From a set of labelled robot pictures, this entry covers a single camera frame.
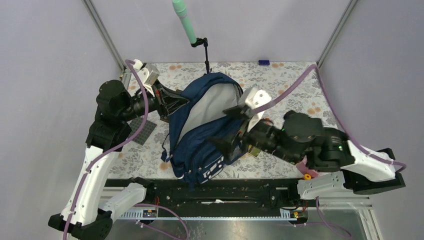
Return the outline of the navy blue backpack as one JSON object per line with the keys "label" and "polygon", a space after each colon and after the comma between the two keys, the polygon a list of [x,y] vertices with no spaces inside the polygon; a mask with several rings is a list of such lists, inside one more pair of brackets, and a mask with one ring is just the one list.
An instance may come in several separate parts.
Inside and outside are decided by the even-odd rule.
{"label": "navy blue backpack", "polygon": [[240,129],[243,122],[223,111],[235,107],[242,94],[239,83],[221,72],[192,81],[180,93],[188,103],[168,116],[169,148],[163,149],[161,160],[171,164],[175,177],[191,191],[247,153],[238,143],[225,156],[209,140],[222,139]]}

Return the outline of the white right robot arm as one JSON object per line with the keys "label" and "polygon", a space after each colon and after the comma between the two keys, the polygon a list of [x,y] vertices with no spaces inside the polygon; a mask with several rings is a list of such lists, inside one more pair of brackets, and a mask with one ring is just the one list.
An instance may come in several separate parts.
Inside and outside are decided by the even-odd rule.
{"label": "white right robot arm", "polygon": [[374,195],[406,185],[400,170],[395,169],[390,148],[365,148],[345,132],[323,126],[319,118],[291,110],[284,115],[281,128],[266,119],[249,128],[243,114],[238,118],[243,124],[237,131],[208,138],[225,159],[236,148],[245,151],[251,146],[293,165],[305,161],[308,169],[321,173],[309,180],[300,179],[287,191],[287,201],[293,206],[325,193]]}

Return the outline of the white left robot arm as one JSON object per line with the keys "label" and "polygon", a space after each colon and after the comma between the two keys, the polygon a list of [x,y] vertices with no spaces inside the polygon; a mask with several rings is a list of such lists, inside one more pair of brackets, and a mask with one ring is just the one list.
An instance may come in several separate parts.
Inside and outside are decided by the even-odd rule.
{"label": "white left robot arm", "polygon": [[79,240],[105,239],[113,223],[132,206],[152,204],[155,192],[150,181],[137,178],[129,186],[105,203],[100,198],[113,162],[123,146],[137,133],[129,122],[142,117],[147,121],[150,112],[166,117],[176,106],[187,100],[179,90],[171,90],[156,81],[152,92],[142,85],[131,95],[119,80],[109,80],[99,88],[94,122],[86,138],[83,165],[77,183],[65,208],[50,216],[49,227]]}

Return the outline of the grey studded building baseplate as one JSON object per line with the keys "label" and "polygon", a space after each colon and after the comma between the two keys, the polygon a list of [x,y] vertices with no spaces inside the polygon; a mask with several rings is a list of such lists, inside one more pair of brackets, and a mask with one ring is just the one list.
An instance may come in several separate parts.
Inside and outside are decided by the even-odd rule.
{"label": "grey studded building baseplate", "polygon": [[[142,122],[143,122],[143,117],[138,117],[129,122],[129,126],[131,128],[130,136],[132,136],[139,129]],[[135,142],[136,144],[143,146],[156,127],[157,127],[156,123],[147,120],[142,130],[132,141]]]}

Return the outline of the small purple block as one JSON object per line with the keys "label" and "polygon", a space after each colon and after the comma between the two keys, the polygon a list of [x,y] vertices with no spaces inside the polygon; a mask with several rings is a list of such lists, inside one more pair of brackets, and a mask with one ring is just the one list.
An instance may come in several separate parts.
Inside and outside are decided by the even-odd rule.
{"label": "small purple block", "polygon": [[258,65],[259,66],[269,66],[270,61],[269,60],[258,60]]}

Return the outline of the pink tape roll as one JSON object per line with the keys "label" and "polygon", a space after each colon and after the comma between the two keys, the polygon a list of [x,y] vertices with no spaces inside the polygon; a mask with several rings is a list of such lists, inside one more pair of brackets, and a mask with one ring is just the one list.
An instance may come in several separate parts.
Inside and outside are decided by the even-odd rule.
{"label": "pink tape roll", "polygon": [[312,178],[320,176],[320,173],[316,170],[310,169],[306,166],[307,159],[304,158],[302,161],[295,164],[296,169],[302,174],[309,174]]}

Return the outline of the green microphone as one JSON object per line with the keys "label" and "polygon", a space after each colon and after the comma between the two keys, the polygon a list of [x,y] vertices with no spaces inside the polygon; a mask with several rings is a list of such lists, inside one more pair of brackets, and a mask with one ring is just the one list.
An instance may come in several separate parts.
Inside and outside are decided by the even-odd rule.
{"label": "green microphone", "polygon": [[186,36],[190,42],[190,45],[195,48],[197,46],[197,37],[192,25],[192,22],[188,16],[187,6],[184,0],[172,0],[173,9],[178,16],[182,27],[186,33]]}

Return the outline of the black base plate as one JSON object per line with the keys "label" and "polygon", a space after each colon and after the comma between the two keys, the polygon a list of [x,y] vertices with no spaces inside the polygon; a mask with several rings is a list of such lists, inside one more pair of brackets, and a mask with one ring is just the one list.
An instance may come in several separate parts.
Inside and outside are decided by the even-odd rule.
{"label": "black base plate", "polygon": [[169,208],[180,217],[277,217],[281,210],[304,211],[314,206],[302,200],[297,179],[213,179],[189,185],[176,179],[108,179],[105,187],[147,185],[144,203]]}

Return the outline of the aluminium frame rail left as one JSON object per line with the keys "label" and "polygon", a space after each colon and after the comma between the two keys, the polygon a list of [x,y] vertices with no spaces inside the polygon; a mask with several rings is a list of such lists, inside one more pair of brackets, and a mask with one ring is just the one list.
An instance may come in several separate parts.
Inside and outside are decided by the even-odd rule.
{"label": "aluminium frame rail left", "polygon": [[100,14],[97,11],[97,8],[92,0],[82,0],[91,20],[93,21],[95,27],[97,28],[101,38],[103,39],[109,53],[111,54],[113,60],[120,69],[119,79],[124,80],[124,74],[126,72],[126,65],[123,58],[121,57],[117,47],[115,46],[105,24],[102,21]]}

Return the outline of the aluminium frame rail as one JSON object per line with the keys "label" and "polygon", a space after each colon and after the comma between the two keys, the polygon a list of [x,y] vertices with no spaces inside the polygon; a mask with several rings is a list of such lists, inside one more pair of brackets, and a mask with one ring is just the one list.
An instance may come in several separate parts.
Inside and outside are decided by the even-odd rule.
{"label": "aluminium frame rail", "polygon": [[93,21],[95,27],[97,28],[101,38],[103,39],[109,53],[111,54],[113,60],[120,69],[119,79],[124,80],[124,74],[126,72],[126,65],[123,58],[121,57],[117,47],[115,46],[105,24],[102,21],[100,14],[97,11],[97,8],[92,0],[82,0],[91,20]]}
{"label": "aluminium frame rail", "polygon": [[329,40],[327,41],[320,57],[318,58],[318,60],[316,61],[317,66],[320,68],[326,61],[328,55],[330,54],[333,46],[335,45],[340,33],[342,32],[345,24],[347,23],[347,21],[349,20],[351,14],[354,12],[357,4],[359,3],[359,0],[350,0],[343,12],[343,14],[341,15],[338,23],[336,24],[332,34],[330,35]]}

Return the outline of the aluminium frame rail right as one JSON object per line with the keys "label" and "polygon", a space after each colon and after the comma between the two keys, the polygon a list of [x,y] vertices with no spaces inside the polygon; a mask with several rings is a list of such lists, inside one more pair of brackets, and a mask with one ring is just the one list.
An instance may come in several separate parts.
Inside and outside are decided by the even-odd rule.
{"label": "aluminium frame rail right", "polygon": [[350,0],[343,12],[343,14],[341,15],[338,23],[336,24],[332,34],[330,35],[329,40],[327,41],[320,57],[318,58],[318,60],[316,61],[317,66],[320,68],[326,61],[328,55],[330,54],[333,46],[335,45],[340,33],[342,32],[345,24],[347,23],[347,21],[349,20],[351,14],[354,12],[357,4],[359,3],[359,0]]}

